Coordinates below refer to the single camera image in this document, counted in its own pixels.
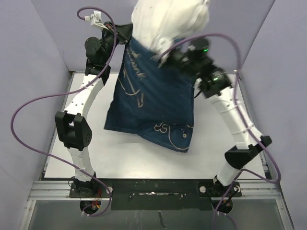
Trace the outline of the dark blue embroidered pillowcase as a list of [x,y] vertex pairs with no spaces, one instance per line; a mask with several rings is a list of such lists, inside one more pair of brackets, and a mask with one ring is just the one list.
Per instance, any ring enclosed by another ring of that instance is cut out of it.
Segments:
[[135,38],[126,44],[104,129],[187,152],[194,129],[195,82],[176,69],[159,67],[153,57]]

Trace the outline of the white pillow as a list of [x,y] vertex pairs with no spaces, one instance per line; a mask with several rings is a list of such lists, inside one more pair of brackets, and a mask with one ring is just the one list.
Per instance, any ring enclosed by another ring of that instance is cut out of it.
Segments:
[[209,0],[139,0],[132,15],[132,37],[150,49],[157,36],[173,41],[204,29],[209,21]]

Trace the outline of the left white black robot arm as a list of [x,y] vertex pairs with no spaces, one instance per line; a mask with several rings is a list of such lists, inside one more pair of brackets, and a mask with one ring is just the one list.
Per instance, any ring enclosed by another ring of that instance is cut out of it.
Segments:
[[109,78],[111,67],[108,60],[114,52],[113,48],[129,41],[132,28],[132,23],[113,25],[105,22],[101,38],[90,37],[85,41],[87,60],[81,91],[64,111],[55,115],[59,140],[67,148],[77,167],[73,179],[74,189],[80,190],[87,197],[97,193],[98,182],[95,180],[96,174],[89,156],[92,130],[86,118],[96,96]]

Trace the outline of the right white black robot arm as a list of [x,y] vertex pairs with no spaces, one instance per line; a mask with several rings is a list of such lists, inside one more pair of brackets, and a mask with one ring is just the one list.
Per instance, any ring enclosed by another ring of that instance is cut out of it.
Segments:
[[176,48],[173,41],[163,41],[160,46],[162,65],[200,79],[200,92],[220,114],[235,141],[235,145],[224,154],[225,165],[213,179],[215,193],[224,196],[231,190],[230,184],[240,171],[269,146],[272,139],[256,128],[236,98],[235,87],[226,71],[216,66],[208,56],[207,39],[192,40],[186,52]]

